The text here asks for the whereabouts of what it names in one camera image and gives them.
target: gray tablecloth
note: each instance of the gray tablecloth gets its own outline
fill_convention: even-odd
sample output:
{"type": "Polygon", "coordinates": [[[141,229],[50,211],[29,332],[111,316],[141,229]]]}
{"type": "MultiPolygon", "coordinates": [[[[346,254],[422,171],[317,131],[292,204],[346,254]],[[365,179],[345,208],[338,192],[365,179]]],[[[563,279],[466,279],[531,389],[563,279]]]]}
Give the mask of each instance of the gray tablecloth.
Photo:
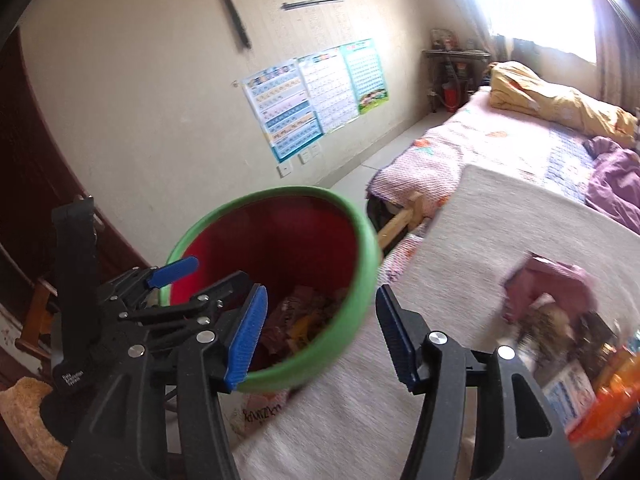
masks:
{"type": "MultiPolygon", "coordinates": [[[[527,251],[577,264],[596,277],[600,314],[640,320],[640,237],[584,205],[468,166],[393,289],[433,330],[491,351],[506,326],[502,280],[527,251]]],[[[373,310],[342,358],[235,454],[243,479],[399,478],[420,413],[396,378],[373,310]]],[[[473,419],[474,402],[468,402],[473,419]]],[[[603,448],[580,450],[585,478],[603,448]]],[[[468,454],[461,455],[463,472],[468,454]]]]}

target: orange plastic bag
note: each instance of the orange plastic bag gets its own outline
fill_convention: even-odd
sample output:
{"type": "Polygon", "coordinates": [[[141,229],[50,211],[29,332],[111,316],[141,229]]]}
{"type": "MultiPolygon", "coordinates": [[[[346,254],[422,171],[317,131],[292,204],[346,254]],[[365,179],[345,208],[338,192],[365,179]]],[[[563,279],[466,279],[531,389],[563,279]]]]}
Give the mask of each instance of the orange plastic bag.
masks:
{"type": "Polygon", "coordinates": [[[580,444],[609,438],[640,399],[640,356],[629,359],[613,374],[609,386],[596,393],[596,402],[580,424],[569,434],[569,441],[580,444]]]}

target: silver screw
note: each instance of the silver screw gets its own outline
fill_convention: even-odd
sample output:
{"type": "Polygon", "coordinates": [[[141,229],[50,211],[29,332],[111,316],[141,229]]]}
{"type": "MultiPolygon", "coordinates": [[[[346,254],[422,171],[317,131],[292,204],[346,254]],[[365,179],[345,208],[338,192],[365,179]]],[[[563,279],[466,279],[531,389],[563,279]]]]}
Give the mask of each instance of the silver screw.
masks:
{"type": "Polygon", "coordinates": [[[196,336],[198,343],[211,343],[215,338],[216,335],[211,330],[203,330],[196,336]]]}
{"type": "Polygon", "coordinates": [[[513,359],[514,357],[516,357],[516,352],[513,351],[513,348],[511,348],[510,346],[500,346],[498,347],[498,355],[503,358],[506,359],[507,361],[513,359]]]}
{"type": "Polygon", "coordinates": [[[143,356],[145,353],[145,347],[143,347],[142,345],[133,345],[129,347],[129,350],[127,351],[127,354],[129,354],[129,357],[141,357],[143,356]]]}
{"type": "Polygon", "coordinates": [[[445,336],[442,332],[431,332],[429,334],[429,341],[431,341],[434,345],[444,345],[448,341],[447,336],[445,336]]]}

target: yellow blanket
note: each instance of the yellow blanket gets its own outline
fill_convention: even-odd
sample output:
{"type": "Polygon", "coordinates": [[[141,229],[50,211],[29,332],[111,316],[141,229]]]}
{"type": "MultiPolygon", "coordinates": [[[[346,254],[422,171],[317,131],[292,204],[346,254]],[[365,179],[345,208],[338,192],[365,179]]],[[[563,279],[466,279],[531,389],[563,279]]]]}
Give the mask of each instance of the yellow blanket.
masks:
{"type": "Polygon", "coordinates": [[[623,148],[635,145],[637,120],[632,114],[575,88],[548,83],[516,61],[492,69],[489,102],[494,108],[564,124],[590,137],[609,137],[623,148]]]}

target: blue gripper pad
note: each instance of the blue gripper pad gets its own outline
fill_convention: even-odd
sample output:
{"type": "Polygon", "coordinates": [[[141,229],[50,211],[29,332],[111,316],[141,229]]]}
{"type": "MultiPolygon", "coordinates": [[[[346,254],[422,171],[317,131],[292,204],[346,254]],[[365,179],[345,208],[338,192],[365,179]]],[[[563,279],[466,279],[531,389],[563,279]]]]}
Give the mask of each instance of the blue gripper pad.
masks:
{"type": "Polygon", "coordinates": [[[388,285],[381,286],[376,293],[376,315],[398,380],[414,393],[422,379],[418,368],[422,365],[421,347],[429,327],[420,314],[400,307],[388,285]]]}
{"type": "Polygon", "coordinates": [[[251,298],[249,308],[244,313],[233,341],[229,345],[225,374],[225,384],[229,391],[235,390],[246,377],[267,316],[267,304],[267,289],[261,285],[251,298]]]}
{"type": "Polygon", "coordinates": [[[188,276],[198,268],[198,259],[195,256],[187,256],[177,262],[156,269],[146,279],[149,288],[162,288],[170,283],[177,282],[180,278],[188,276]]]}

